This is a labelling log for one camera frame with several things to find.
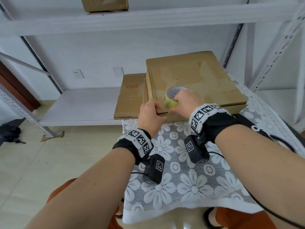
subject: wooden door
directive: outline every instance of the wooden door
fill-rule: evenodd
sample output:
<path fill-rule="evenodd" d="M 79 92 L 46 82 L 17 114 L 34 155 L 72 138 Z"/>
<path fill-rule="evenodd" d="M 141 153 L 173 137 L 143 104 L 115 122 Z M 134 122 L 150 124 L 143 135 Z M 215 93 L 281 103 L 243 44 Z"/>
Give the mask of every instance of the wooden door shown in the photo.
<path fill-rule="evenodd" d="M 38 100 L 35 99 L 35 97 L 1 61 L 0 83 L 31 112 L 40 107 Z"/>

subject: tablecloth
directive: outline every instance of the tablecloth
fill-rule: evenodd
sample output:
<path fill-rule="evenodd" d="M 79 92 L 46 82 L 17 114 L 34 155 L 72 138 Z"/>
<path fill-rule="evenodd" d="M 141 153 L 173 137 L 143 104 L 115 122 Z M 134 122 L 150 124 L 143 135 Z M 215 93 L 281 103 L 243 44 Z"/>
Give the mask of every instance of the tablecloth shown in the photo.
<path fill-rule="evenodd" d="M 297 154 L 305 157 L 305 149 L 288 129 L 283 120 L 246 86 L 233 80 L 247 98 L 248 106 L 240 114 L 263 131 L 288 142 Z M 123 133 L 137 126 L 137 119 L 123 120 Z M 178 207 L 196 208 L 221 206 L 255 213 L 262 208 L 250 197 L 247 190 L 232 172 L 226 160 L 217 154 L 205 164 L 193 164 L 184 145 L 184 139 L 194 134 L 187 121 L 163 124 L 152 138 L 154 150 L 165 159 L 161 184 L 151 186 L 143 182 L 142 175 L 132 174 L 125 191 L 124 223 L 137 223 L 157 217 Z M 208 151 L 221 154 L 212 142 Z M 143 172 L 143 164 L 133 171 Z"/>

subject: cardboard piece under shelf leg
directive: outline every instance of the cardboard piece under shelf leg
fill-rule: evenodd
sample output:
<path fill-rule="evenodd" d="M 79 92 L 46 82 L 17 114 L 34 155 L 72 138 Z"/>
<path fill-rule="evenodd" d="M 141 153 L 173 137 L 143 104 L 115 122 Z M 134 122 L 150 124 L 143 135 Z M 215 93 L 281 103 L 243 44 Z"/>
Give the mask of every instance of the cardboard piece under shelf leg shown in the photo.
<path fill-rule="evenodd" d="M 58 134 L 58 135 L 53 136 L 53 137 L 46 137 L 46 135 L 43 135 L 40 142 L 44 142 L 44 141 L 47 141 L 47 140 L 50 140 L 50 139 L 53 139 L 53 138 L 57 138 L 57 137 L 62 138 L 64 135 L 65 135 L 65 131 L 62 131 L 61 134 Z"/>

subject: person's left arm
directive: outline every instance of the person's left arm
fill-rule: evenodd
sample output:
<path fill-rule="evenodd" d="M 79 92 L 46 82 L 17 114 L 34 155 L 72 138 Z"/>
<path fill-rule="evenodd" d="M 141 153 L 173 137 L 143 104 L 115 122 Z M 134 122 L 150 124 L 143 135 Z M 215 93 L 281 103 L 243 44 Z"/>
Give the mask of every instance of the person's left arm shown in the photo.
<path fill-rule="evenodd" d="M 138 128 L 151 137 L 166 117 L 159 117 L 154 100 L 141 106 Z M 71 185 L 47 203 L 26 229 L 107 228 L 127 187 L 135 156 L 126 148 L 115 148 Z"/>

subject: shoe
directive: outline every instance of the shoe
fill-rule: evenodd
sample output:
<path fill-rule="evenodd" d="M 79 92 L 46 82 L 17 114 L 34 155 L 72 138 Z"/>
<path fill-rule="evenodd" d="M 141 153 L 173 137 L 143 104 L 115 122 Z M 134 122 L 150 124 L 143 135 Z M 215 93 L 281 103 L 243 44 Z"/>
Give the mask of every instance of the shoe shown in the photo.
<path fill-rule="evenodd" d="M 121 214 L 121 215 L 115 215 L 115 217 L 116 217 L 117 219 L 123 219 L 123 214 Z"/>
<path fill-rule="evenodd" d="M 208 208 L 203 216 L 202 216 L 202 219 L 203 219 L 203 223 L 204 225 L 206 226 L 206 228 L 208 229 L 222 229 L 223 227 L 216 227 L 216 226 L 213 226 L 210 221 L 209 221 L 209 214 L 211 213 L 211 211 L 214 210 L 214 207 L 210 207 Z"/>

